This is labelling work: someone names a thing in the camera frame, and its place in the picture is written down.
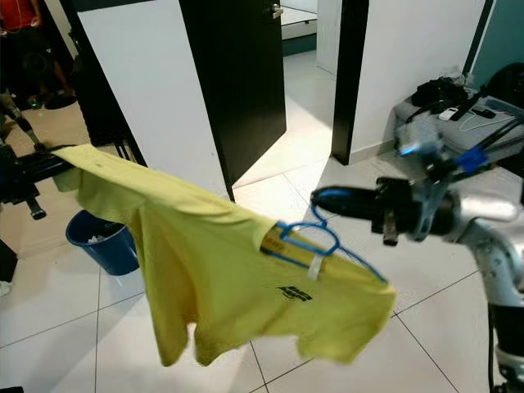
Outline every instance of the blue trash bin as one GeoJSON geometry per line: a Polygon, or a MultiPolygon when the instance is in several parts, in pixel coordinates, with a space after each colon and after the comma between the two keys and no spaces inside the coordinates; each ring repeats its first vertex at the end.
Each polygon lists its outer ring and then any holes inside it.
{"type": "Polygon", "coordinates": [[[113,276],[122,276],[138,269],[133,238],[123,224],[105,221],[81,210],[67,225],[65,236],[71,244],[82,248],[113,276]],[[102,236],[103,239],[88,242],[93,236],[102,236]]]}

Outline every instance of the white cable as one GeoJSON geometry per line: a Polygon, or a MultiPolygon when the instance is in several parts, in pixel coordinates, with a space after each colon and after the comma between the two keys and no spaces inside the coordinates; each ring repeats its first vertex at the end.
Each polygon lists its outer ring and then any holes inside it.
{"type": "Polygon", "coordinates": [[[471,131],[472,129],[479,129],[480,127],[486,127],[488,125],[492,125],[492,124],[498,124],[498,123],[502,123],[504,121],[508,121],[508,120],[511,120],[511,119],[515,119],[515,116],[508,116],[507,118],[505,119],[499,119],[499,120],[496,120],[496,121],[491,121],[489,123],[484,123],[484,124],[479,124],[479,125],[474,125],[473,127],[470,127],[469,129],[464,129],[463,126],[466,125],[466,123],[473,119],[475,116],[477,116],[476,114],[473,114],[471,116],[469,116],[467,119],[465,119],[465,121],[462,122],[462,124],[458,127],[458,129],[460,131],[462,131],[463,133],[465,133],[466,131],[471,131]]]}

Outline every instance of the teal wall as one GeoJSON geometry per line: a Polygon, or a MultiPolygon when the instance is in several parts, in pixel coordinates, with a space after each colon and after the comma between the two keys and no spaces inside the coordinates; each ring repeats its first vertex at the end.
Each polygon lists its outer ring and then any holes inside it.
{"type": "Polygon", "coordinates": [[[475,86],[516,61],[524,62],[524,0],[497,0],[472,70],[475,86]]]}

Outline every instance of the blue plastic hanger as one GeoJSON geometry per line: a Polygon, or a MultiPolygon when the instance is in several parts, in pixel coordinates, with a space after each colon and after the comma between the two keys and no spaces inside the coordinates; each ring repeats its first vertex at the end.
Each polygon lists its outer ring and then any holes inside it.
{"type": "MultiPolygon", "coordinates": [[[[379,278],[382,282],[387,282],[386,278],[384,278],[384,276],[382,276],[372,265],[366,262],[358,254],[354,253],[352,250],[349,250],[341,245],[340,239],[338,238],[337,234],[334,233],[330,228],[328,228],[328,221],[320,215],[320,213],[318,212],[318,207],[316,205],[311,205],[311,212],[318,219],[317,223],[300,221],[298,223],[285,224],[282,221],[278,221],[277,227],[282,228],[282,233],[280,234],[280,237],[279,237],[280,240],[286,243],[290,243],[294,246],[298,246],[304,250],[311,251],[315,253],[316,255],[320,255],[322,257],[330,256],[337,250],[343,251],[351,259],[356,260],[361,265],[363,265],[366,269],[368,269],[371,273],[377,276],[377,278],[379,278]],[[323,250],[321,248],[311,246],[308,243],[304,243],[299,240],[293,239],[290,237],[290,234],[293,228],[318,228],[324,231],[325,233],[327,233],[333,239],[334,245],[329,250],[323,250]]],[[[286,257],[284,255],[280,255],[275,251],[266,251],[266,253],[271,256],[275,256],[281,260],[285,260],[286,262],[300,266],[301,268],[309,269],[309,266],[307,264],[304,264],[298,260],[294,260],[292,258],[286,257]]]]}

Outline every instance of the black cable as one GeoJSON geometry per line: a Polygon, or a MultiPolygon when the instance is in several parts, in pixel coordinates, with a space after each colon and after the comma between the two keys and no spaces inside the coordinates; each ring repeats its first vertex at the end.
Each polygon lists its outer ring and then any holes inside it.
{"type": "Polygon", "coordinates": [[[466,114],[470,109],[473,108],[473,106],[477,103],[479,98],[485,97],[486,94],[486,86],[482,85],[481,89],[476,92],[471,98],[469,98],[467,101],[465,101],[456,111],[453,116],[451,116],[449,119],[452,121],[460,120],[462,116],[466,114]]]}
{"type": "Polygon", "coordinates": [[[493,331],[495,330],[493,314],[488,305],[488,384],[490,393],[495,393],[495,383],[493,382],[493,331]]]}

